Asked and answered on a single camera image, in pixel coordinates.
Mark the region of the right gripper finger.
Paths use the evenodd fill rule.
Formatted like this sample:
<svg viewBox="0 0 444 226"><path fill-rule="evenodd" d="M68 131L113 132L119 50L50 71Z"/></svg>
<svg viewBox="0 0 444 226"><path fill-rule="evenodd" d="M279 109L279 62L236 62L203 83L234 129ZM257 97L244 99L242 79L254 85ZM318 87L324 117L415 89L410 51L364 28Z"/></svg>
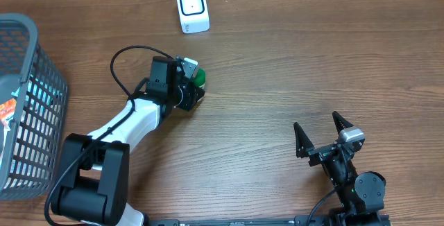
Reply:
<svg viewBox="0 0 444 226"><path fill-rule="evenodd" d="M338 134L344 129L351 128L354 125L351 124L349 121L347 121L345 118L343 118L337 111L333 111L332 118L334 120L334 124L336 126L336 131Z"/></svg>
<svg viewBox="0 0 444 226"><path fill-rule="evenodd" d="M298 122L295 122L293 127L296 136L296 155L299 158L308 157L314 145Z"/></svg>

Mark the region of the green lid jar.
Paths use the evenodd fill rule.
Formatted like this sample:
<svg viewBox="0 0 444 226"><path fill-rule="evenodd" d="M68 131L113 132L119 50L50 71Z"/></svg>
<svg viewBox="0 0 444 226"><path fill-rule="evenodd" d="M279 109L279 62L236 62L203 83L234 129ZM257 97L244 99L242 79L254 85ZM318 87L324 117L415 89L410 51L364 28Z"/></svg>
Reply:
<svg viewBox="0 0 444 226"><path fill-rule="evenodd" d="M206 83L206 73L203 69L200 68L194 77L194 84L196 87L204 89L205 83Z"/></svg>

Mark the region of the orange snack packet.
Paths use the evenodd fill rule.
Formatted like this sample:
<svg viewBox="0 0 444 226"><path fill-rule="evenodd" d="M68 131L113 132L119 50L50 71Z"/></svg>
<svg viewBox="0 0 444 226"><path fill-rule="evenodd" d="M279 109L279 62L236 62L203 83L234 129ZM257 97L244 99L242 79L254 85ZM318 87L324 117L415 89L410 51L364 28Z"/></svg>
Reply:
<svg viewBox="0 0 444 226"><path fill-rule="evenodd" d="M13 119L16 105L17 101L14 98L11 98L10 100L1 104L0 107L1 122L3 124L4 130L6 131L10 130L10 121Z"/></svg>

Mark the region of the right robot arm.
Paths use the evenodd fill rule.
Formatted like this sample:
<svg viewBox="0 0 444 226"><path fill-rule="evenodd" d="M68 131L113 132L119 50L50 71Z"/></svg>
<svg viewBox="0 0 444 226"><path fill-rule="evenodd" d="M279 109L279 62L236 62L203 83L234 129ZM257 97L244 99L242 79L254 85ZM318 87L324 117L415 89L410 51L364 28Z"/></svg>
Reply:
<svg viewBox="0 0 444 226"><path fill-rule="evenodd" d="M379 213L384 208L385 178L374 171L358 174L352 163L364 145L364 132L337 111L332 118L338 138L320 148L299 123L293 124L296 156L307 158L310 166L321 165L333 185L305 219L295 217L295 221L302 225L390 225L389 217Z"/></svg>

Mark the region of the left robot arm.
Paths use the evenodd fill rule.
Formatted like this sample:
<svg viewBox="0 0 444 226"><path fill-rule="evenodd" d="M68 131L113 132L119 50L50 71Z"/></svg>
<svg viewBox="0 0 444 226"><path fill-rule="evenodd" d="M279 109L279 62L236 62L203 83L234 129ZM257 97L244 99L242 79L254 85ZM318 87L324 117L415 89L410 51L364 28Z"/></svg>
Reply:
<svg viewBox="0 0 444 226"><path fill-rule="evenodd" d="M70 134L45 214L77 225L148 225L128 203L130 154L175 108L190 111L205 94L205 73L191 58L156 56L151 74L112 120L89 134Z"/></svg>

